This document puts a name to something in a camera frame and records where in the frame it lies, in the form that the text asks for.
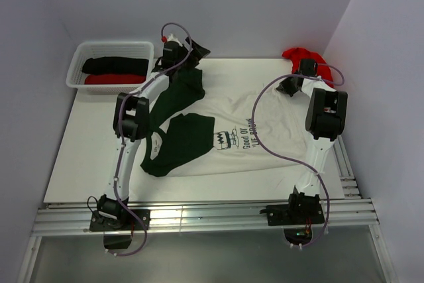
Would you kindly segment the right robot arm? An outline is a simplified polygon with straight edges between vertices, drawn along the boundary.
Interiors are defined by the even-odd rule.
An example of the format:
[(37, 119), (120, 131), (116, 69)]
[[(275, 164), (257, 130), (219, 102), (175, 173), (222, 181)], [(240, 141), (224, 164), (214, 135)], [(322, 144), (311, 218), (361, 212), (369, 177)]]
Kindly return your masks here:
[(336, 90), (333, 84), (318, 76), (318, 66), (314, 59), (301, 59), (295, 74), (277, 87), (290, 97), (302, 92), (309, 98), (305, 116), (304, 170), (295, 183), (286, 209), (288, 219), (294, 223), (303, 222), (309, 215), (323, 214), (319, 197), (323, 186), (319, 175), (324, 171), (330, 148), (345, 128), (348, 93)]

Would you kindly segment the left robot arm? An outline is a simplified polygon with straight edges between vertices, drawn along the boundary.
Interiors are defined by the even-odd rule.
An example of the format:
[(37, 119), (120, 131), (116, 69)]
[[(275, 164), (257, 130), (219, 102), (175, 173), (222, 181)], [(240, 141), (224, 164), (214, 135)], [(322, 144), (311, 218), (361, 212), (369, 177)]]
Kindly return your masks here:
[(117, 138), (116, 166), (97, 200), (97, 212), (113, 229), (127, 226), (135, 217), (128, 208), (129, 184), (136, 152), (140, 143), (153, 130), (150, 103), (169, 89), (177, 88), (177, 81), (189, 79), (199, 62), (211, 51), (186, 37), (182, 44), (172, 34), (162, 38), (162, 55), (146, 81), (130, 93), (120, 93), (115, 104), (113, 130)]

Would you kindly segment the white and green t shirt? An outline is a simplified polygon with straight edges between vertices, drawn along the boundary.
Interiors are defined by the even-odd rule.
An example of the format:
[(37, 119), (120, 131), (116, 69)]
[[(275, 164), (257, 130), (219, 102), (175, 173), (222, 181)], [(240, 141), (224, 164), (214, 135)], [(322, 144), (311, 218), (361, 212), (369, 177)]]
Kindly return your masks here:
[(275, 89), (235, 96), (204, 88), (201, 70), (151, 108), (140, 167), (154, 177), (228, 174), (293, 166), (307, 145), (290, 98)]

